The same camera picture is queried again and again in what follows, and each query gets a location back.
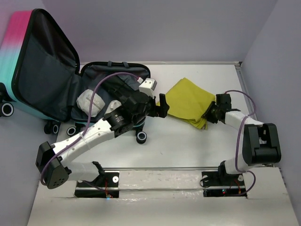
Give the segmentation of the white ceramic mug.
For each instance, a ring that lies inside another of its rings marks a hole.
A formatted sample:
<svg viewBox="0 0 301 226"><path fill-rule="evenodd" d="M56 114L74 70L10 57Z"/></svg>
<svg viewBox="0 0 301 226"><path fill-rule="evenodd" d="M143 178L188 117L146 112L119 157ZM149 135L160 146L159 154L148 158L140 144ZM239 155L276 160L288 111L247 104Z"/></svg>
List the white ceramic mug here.
<svg viewBox="0 0 301 226"><path fill-rule="evenodd" d="M118 107L120 107L122 104L120 101L118 100L112 100L109 104L108 104L108 107L105 111L104 114L108 114L108 113L111 113L112 111L114 111L115 109L117 109Z"/></svg>

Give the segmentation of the black cloth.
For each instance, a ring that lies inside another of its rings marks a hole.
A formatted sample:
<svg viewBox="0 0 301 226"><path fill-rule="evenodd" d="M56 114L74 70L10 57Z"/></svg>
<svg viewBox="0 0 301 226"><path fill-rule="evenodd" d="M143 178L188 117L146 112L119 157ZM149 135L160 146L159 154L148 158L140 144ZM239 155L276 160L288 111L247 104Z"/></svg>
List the black cloth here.
<svg viewBox="0 0 301 226"><path fill-rule="evenodd" d="M129 97L132 93L136 92L135 89L130 87L119 76L112 76L104 81L101 87L109 93L111 97L116 99L124 99Z"/></svg>

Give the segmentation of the white bundle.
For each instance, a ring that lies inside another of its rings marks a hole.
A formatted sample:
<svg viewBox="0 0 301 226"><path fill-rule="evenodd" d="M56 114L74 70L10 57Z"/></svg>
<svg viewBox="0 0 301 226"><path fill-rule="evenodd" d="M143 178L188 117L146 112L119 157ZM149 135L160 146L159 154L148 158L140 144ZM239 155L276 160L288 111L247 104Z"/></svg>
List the white bundle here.
<svg viewBox="0 0 301 226"><path fill-rule="evenodd" d="M86 115L91 112L91 117L96 117L105 107L104 100L96 93L92 99L93 90L87 89L76 100L77 107Z"/></svg>

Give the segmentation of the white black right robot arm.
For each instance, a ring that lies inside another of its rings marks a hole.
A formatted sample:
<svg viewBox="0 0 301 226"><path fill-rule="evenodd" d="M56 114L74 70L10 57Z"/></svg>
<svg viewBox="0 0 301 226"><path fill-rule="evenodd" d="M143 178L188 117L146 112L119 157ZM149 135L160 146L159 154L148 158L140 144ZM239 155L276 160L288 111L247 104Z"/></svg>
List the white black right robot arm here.
<svg viewBox="0 0 301 226"><path fill-rule="evenodd" d="M238 131L236 150L233 158L220 163L216 176L208 176L220 184L231 182L234 175L253 174L252 168L260 165L278 163L281 160L281 148L277 126L253 119L252 114L245 115L234 109L229 93L217 94L203 118L211 123L222 122Z"/></svg>

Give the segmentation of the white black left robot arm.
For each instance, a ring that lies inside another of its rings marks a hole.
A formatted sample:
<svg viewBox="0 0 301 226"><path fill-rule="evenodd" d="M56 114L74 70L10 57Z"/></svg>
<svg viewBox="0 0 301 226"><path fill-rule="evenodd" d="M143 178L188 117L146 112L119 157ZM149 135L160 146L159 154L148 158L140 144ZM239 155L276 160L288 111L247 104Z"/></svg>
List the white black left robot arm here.
<svg viewBox="0 0 301 226"><path fill-rule="evenodd" d="M169 110L165 94L159 95L160 104L153 97L135 91L126 102L105 114L92 126L64 141L42 143L38 148L36 166L40 181L48 189L55 189L66 181L83 181L99 186L105 180L100 163L74 160L93 147L132 131L147 116L165 118Z"/></svg>

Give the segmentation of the pink teal kids suitcase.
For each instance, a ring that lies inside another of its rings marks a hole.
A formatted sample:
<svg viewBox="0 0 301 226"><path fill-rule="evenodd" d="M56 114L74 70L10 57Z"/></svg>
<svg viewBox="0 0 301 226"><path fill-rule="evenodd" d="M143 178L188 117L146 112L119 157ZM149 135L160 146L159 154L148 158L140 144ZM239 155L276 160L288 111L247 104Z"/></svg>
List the pink teal kids suitcase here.
<svg viewBox="0 0 301 226"><path fill-rule="evenodd" d="M46 10L14 12L0 48L0 114L10 117L18 108L45 119L46 134L57 134L61 123L72 120L75 125L67 134L73 136L87 122L95 123L105 115L101 110L88 117L77 107L76 100L85 90L97 89L106 105L123 101L101 87L112 76L137 90L137 78L147 79L151 73L145 65L127 62L80 66L76 49Z"/></svg>

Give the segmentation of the yellow garment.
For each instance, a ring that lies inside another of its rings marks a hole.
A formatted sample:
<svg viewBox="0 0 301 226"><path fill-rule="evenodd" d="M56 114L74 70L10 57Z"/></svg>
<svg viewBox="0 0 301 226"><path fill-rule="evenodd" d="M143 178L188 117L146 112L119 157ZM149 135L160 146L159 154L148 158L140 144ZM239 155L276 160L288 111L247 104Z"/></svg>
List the yellow garment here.
<svg viewBox="0 0 301 226"><path fill-rule="evenodd" d="M215 95L198 87L187 78L180 79L166 94L170 106L168 115L197 129L205 129L207 120L202 116L215 101Z"/></svg>

